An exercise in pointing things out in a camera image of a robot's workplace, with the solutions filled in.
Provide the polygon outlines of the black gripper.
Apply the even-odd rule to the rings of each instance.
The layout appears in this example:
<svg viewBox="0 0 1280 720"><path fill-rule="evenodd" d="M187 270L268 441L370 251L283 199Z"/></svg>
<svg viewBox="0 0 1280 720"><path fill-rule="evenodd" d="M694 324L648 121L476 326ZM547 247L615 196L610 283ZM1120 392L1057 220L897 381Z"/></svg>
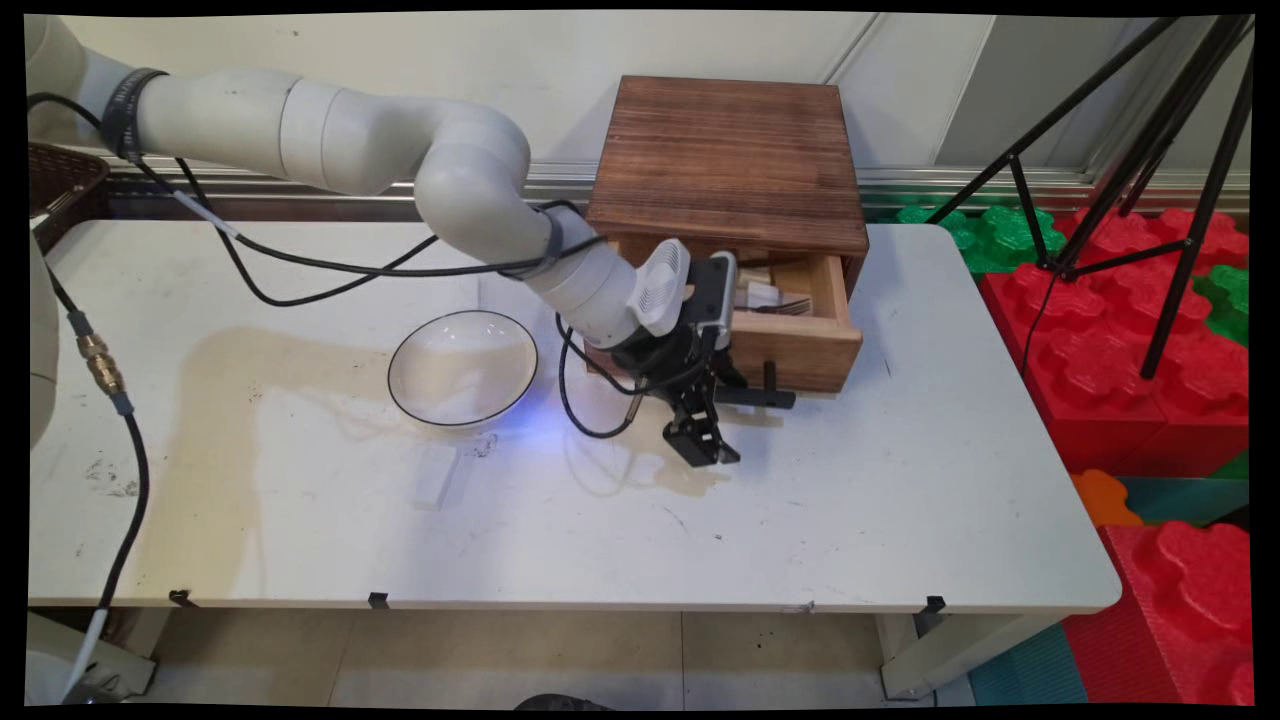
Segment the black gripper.
<svg viewBox="0 0 1280 720"><path fill-rule="evenodd" d="M691 468L736 464L741 456L721 432L716 409L716 384L746 388L748 380L733 365L727 348L717 343L724 333L717 325L677 325L672 333L654 337L643 332L611 350L611 361L644 388L664 400L678 400L673 419L664 427L664 441ZM699 389L699 395L689 395Z"/></svg>

